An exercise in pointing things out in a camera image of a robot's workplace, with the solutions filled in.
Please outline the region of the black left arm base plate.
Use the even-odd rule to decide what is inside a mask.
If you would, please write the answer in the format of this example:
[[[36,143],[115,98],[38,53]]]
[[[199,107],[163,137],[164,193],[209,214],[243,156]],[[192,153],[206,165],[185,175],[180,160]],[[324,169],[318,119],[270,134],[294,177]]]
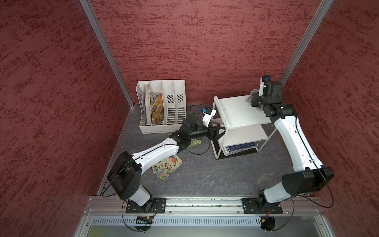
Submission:
[[[166,208],[166,198],[159,197],[159,198],[154,198],[152,197],[150,200],[148,200],[147,203],[145,203],[142,206],[139,206],[136,202],[134,201],[128,201],[126,205],[126,213],[137,213],[137,214],[160,214],[160,213],[165,213],[165,208]]]

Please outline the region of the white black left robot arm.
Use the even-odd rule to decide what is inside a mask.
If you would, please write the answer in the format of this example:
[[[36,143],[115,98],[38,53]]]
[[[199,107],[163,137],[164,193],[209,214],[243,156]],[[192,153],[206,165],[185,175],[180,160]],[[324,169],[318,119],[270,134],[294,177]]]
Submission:
[[[206,137],[209,140],[219,138],[219,130],[225,129],[219,123],[205,125],[197,115],[186,116],[181,127],[170,134],[161,143],[142,152],[121,153],[111,167],[107,180],[121,200],[132,200],[138,206],[152,202],[152,195],[140,185],[141,176],[156,163],[187,151],[191,140]]]

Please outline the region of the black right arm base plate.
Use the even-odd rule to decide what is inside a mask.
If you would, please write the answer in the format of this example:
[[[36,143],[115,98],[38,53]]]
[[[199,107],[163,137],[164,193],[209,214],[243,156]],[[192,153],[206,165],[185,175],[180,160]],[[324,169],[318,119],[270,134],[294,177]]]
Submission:
[[[282,214],[280,202],[269,203],[261,198],[242,198],[242,207],[245,214]]]

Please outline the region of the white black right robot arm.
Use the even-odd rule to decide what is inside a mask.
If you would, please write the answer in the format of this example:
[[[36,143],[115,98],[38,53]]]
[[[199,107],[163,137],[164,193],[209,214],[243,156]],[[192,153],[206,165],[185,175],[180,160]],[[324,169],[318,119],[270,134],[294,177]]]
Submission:
[[[295,196],[318,192],[328,187],[334,177],[333,170],[325,167],[312,150],[301,130],[294,106],[283,102],[282,90],[282,83],[269,81],[264,76],[258,93],[252,94],[252,106],[261,108],[280,133],[294,170],[283,175],[278,184],[259,193],[257,204],[260,211]]]

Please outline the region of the grey knitted cloth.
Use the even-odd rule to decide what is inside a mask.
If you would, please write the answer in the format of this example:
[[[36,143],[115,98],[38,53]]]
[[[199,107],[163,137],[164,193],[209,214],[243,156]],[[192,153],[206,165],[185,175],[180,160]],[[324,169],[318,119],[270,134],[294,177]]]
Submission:
[[[258,89],[254,89],[254,90],[252,90],[250,92],[248,98],[246,99],[246,102],[250,103],[253,106],[255,106],[255,104],[258,101],[258,97],[259,97],[259,90]]]

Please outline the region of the white two-tier bookshelf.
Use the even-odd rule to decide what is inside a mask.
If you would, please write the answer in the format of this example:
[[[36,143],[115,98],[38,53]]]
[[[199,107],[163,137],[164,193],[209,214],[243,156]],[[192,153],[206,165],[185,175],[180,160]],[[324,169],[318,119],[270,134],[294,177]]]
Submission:
[[[224,130],[219,131],[219,139],[211,141],[217,160],[257,153],[275,134],[270,118],[259,107],[246,102],[248,95],[219,99],[214,97],[213,109],[217,111],[214,122]],[[258,146],[244,152],[226,156],[224,147],[256,142]]]

